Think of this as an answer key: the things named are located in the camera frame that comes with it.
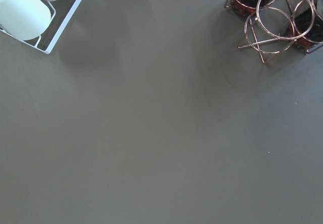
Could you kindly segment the tea bottle front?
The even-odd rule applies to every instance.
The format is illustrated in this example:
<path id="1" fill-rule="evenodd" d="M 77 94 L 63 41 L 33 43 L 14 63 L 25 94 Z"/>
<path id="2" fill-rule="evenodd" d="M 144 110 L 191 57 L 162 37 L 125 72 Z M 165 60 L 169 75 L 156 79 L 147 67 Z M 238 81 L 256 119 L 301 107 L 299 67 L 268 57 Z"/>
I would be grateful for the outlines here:
<path id="1" fill-rule="evenodd" d="M 314 7 L 317 9 L 318 14 L 315 14 L 314 23 L 311 29 L 303 37 L 299 37 L 293 43 L 297 48 L 311 49 L 322 43 L 322 2 L 314 0 Z M 298 36 L 304 33 L 310 26 L 312 20 L 311 7 L 305 5 L 305 2 L 300 2 L 296 7 L 294 14 L 295 34 L 293 34 L 292 26 L 288 26 L 286 34 L 288 36 Z"/>

